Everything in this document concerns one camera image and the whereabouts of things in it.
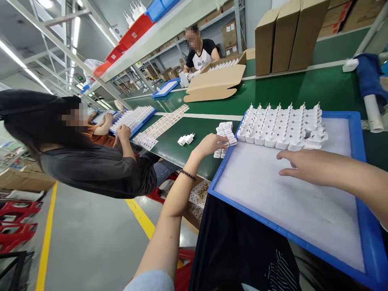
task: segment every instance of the yellow floor line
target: yellow floor line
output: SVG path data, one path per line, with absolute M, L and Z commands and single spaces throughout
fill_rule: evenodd
M 44 283 L 46 281 L 46 272 L 47 272 L 47 262 L 49 259 L 51 229 L 53 226 L 55 199 L 57 197 L 57 188 L 58 188 L 58 182 L 54 184 L 53 194 L 51 195 L 50 208 L 48 209 L 46 231 L 44 233 L 42 253 L 40 255 L 39 271 L 38 271 L 38 278 L 36 280 L 35 291 L 44 291 Z
M 141 209 L 140 205 L 136 202 L 135 199 L 125 199 L 125 202 L 132 210 L 132 213 L 135 215 L 137 221 L 140 223 L 140 226 L 144 230 L 145 234 L 148 236 L 148 239 L 151 239 L 155 231 L 155 226 L 152 221 L 148 218 L 144 210 Z M 183 267 L 183 263 L 181 262 L 181 260 L 178 260 L 177 267 Z

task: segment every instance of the bracelet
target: bracelet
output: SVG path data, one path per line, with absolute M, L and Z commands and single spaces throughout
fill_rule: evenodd
M 191 174 L 185 172 L 183 169 L 180 169 L 179 172 L 182 173 L 182 174 L 185 174 L 186 176 L 188 176 L 188 177 L 189 177 L 191 180 L 193 180 L 194 182 L 197 181 L 197 179 L 196 179 L 193 175 L 191 175 Z

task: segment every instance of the man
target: man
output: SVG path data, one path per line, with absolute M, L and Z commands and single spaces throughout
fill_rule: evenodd
M 90 123 L 97 115 L 97 112 L 93 112 L 88 117 L 88 123 Z M 107 113 L 96 125 L 88 125 L 88 131 L 85 132 L 93 143 L 102 146 L 113 147 L 115 138 L 108 135 L 109 128 L 112 126 L 113 115 Z
M 208 64 L 220 59 L 218 54 L 219 48 L 215 45 L 214 41 L 210 39 L 201 39 L 201 32 L 197 26 L 186 29 L 186 40 L 191 48 L 186 65 L 183 69 L 186 76 L 189 71 L 192 71 L 193 69 L 197 71 L 197 73 L 194 74 L 194 76 L 196 76 L 200 74 Z

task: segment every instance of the long dark hair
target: long dark hair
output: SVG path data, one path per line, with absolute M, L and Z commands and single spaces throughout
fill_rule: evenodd
M 11 136 L 39 160 L 46 143 L 74 149 L 93 147 L 81 128 L 66 126 L 61 119 L 61 115 L 70 114 L 71 109 L 78 109 L 79 103 L 76 96 L 60 98 L 29 90 L 5 90 L 0 92 L 0 115 Z

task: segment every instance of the concrete floor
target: concrete floor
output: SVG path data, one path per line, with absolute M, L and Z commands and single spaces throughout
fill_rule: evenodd
M 40 252 L 52 197 L 49 191 L 36 216 L 37 233 L 25 245 L 34 250 L 28 290 L 35 291 Z M 162 205 L 135 199 L 154 225 Z M 184 223 L 181 247 L 196 245 L 197 235 Z M 45 290 L 123 290 L 135 274 L 148 237 L 125 200 L 58 184 Z

